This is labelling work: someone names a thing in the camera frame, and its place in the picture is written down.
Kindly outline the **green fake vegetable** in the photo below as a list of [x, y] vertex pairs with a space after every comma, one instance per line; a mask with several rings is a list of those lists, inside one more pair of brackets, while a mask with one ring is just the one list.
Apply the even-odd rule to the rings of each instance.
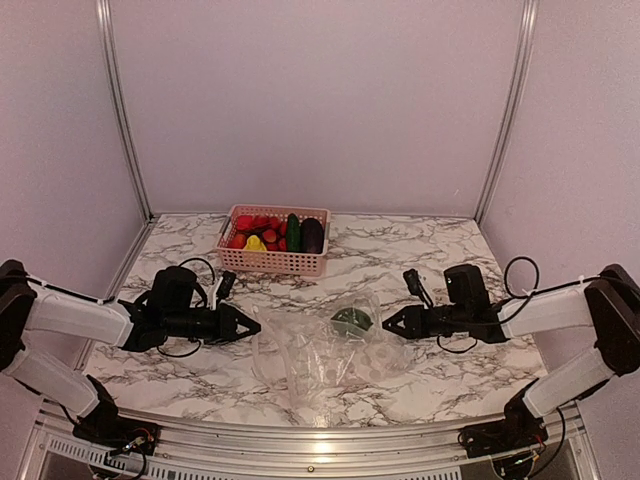
[[355, 307], [337, 311], [330, 321], [334, 330], [341, 336], [363, 337], [373, 326], [371, 317], [365, 311]]

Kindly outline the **clear zip top bag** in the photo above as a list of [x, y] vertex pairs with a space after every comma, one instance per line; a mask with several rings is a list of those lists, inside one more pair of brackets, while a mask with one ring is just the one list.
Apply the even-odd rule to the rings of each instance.
[[[339, 310], [365, 311], [373, 326], [363, 337], [341, 336], [331, 325]], [[369, 289], [346, 294], [308, 313], [253, 309], [261, 332], [252, 339], [253, 373], [284, 392], [294, 405], [338, 387], [376, 384], [410, 369], [412, 358], [402, 339], [382, 328], [378, 296]]]

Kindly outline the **yellow fake lemon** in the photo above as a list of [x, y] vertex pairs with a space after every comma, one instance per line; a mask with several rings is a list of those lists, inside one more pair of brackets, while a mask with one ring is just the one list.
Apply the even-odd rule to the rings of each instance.
[[244, 249], [247, 251], [265, 252], [267, 251], [267, 246], [259, 236], [251, 235], [247, 238]]

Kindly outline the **red fake pepper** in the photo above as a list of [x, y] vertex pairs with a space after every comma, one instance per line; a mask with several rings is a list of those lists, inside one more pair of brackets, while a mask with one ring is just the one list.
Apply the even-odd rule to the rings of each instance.
[[243, 233], [237, 233], [229, 242], [228, 247], [231, 249], [244, 249], [247, 244], [247, 236]]

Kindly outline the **red fake strawberries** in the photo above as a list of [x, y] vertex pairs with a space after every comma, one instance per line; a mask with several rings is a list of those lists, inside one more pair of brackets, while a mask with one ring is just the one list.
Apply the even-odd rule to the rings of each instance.
[[252, 232], [263, 240], [268, 251], [286, 252], [286, 227], [287, 222], [278, 217], [258, 215], [254, 217]]

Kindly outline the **red fake tomato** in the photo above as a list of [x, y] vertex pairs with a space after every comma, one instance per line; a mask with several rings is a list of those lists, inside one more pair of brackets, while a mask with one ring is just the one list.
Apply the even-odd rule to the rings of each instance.
[[254, 217], [252, 215], [240, 215], [236, 219], [236, 229], [239, 232], [248, 232], [253, 229]]

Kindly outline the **green fake cucumber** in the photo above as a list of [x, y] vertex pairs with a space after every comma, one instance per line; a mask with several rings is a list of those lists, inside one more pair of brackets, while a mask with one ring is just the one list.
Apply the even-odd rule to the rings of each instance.
[[294, 213], [288, 215], [285, 240], [288, 252], [299, 253], [301, 251], [300, 220]]

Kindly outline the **purple fake eggplant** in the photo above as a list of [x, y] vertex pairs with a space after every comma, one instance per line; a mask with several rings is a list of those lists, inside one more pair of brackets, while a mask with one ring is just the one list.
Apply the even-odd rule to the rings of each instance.
[[321, 254], [324, 246], [324, 227], [315, 218], [306, 218], [300, 226], [301, 252], [305, 254]]

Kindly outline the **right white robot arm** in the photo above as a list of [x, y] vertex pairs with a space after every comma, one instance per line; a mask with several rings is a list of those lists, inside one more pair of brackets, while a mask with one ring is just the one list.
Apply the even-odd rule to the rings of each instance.
[[556, 408], [639, 368], [639, 286], [619, 264], [498, 302], [491, 300], [480, 269], [471, 264], [445, 271], [448, 301], [442, 305], [429, 296], [415, 270], [406, 271], [404, 280], [419, 301], [382, 326], [406, 340], [465, 333], [480, 343], [502, 344], [543, 333], [590, 331], [590, 346], [533, 381], [505, 406], [495, 438], [506, 448], [519, 446], [533, 433], [534, 423]]

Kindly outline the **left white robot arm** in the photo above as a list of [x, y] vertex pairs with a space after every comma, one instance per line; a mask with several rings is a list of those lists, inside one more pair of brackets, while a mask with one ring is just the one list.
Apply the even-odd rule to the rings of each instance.
[[135, 301], [97, 299], [30, 276], [18, 260], [1, 266], [1, 371], [86, 420], [106, 445], [125, 438], [126, 423], [107, 392], [58, 358], [32, 348], [31, 332], [53, 332], [143, 353], [170, 338], [231, 343], [258, 334], [260, 324], [226, 303], [234, 274], [207, 294], [195, 272], [170, 266]]

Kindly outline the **pink perforated plastic basket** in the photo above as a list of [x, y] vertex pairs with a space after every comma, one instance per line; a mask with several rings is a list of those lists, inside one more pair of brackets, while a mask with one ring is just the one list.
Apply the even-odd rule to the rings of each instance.
[[318, 277], [330, 221], [322, 208], [238, 204], [221, 227], [216, 251], [228, 270]]

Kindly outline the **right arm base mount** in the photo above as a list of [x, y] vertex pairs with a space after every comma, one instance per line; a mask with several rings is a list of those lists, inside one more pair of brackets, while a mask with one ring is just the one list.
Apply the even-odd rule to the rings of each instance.
[[521, 389], [505, 405], [501, 420], [463, 427], [457, 441], [469, 458], [494, 455], [545, 443], [544, 421], [534, 417], [524, 404], [524, 395], [533, 385]]

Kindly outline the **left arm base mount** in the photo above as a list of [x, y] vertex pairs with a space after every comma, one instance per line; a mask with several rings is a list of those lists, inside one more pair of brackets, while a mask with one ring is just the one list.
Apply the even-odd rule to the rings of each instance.
[[141, 438], [139, 448], [145, 455], [155, 451], [160, 427], [156, 423], [123, 417], [113, 397], [95, 378], [88, 380], [97, 391], [97, 406], [87, 415], [74, 421], [73, 435], [77, 438], [116, 449], [119, 453], [125, 446]]

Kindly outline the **front aluminium rail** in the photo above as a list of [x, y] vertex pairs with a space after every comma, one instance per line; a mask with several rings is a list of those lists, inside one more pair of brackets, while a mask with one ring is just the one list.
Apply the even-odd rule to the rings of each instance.
[[[537, 479], [602, 479], [586, 429], [577, 407], [561, 408], [565, 440], [558, 453]], [[127, 418], [159, 426], [154, 454], [147, 460], [148, 478], [169, 477], [222, 479], [356, 479], [427, 478], [436, 470], [492, 461], [484, 456], [468, 458], [458, 443], [460, 430], [472, 424], [498, 420], [500, 414], [428, 424], [306, 428], [226, 424], [170, 417], [124, 409]], [[89, 450], [106, 451], [71, 434], [72, 425], [60, 406], [45, 401], [29, 436], [16, 479], [38, 479], [44, 472], [49, 447], [63, 456], [86, 463]]]

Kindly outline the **left aluminium frame post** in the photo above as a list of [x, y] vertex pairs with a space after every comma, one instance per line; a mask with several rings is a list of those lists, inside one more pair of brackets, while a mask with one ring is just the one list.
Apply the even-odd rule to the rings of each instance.
[[141, 217], [146, 223], [149, 223], [154, 219], [154, 213], [152, 211], [148, 194], [144, 185], [142, 171], [139, 164], [134, 137], [126, 108], [125, 95], [117, 58], [111, 2], [108, 0], [97, 0], [96, 13], [101, 36], [109, 93], [114, 109], [117, 130], [123, 147], [126, 167], [129, 172], [134, 196], [136, 198]]

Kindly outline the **aluminium frame post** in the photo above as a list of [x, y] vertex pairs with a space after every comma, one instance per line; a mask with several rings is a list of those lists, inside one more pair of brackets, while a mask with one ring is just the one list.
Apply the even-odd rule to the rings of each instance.
[[487, 218], [491, 202], [497, 190], [501, 171], [505, 165], [514, 124], [516, 122], [519, 105], [521, 104], [524, 95], [531, 63], [539, 5], [540, 2], [538, 0], [526, 0], [523, 2], [512, 75], [507, 90], [506, 102], [496, 141], [492, 150], [489, 167], [474, 213], [474, 220], [479, 226], [481, 226]]
[[148, 194], [144, 185], [142, 171], [139, 164], [134, 137], [126, 108], [125, 95], [117, 58], [111, 2], [108, 0], [97, 0], [96, 13], [101, 36], [109, 93], [114, 109], [117, 130], [123, 147], [126, 167], [129, 172], [134, 196], [136, 198], [141, 217], [146, 223], [149, 223], [154, 219], [154, 213], [152, 211]]

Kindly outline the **right aluminium frame post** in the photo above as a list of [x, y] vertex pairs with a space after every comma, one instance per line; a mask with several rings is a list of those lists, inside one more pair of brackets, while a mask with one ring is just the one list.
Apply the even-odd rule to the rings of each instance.
[[524, 95], [531, 63], [539, 5], [540, 2], [538, 0], [526, 0], [523, 2], [512, 75], [507, 90], [506, 102], [496, 141], [492, 150], [489, 167], [474, 213], [474, 220], [479, 226], [481, 226], [487, 218], [491, 202], [497, 190], [501, 171], [505, 165], [514, 124], [516, 122], [519, 105], [521, 104]]

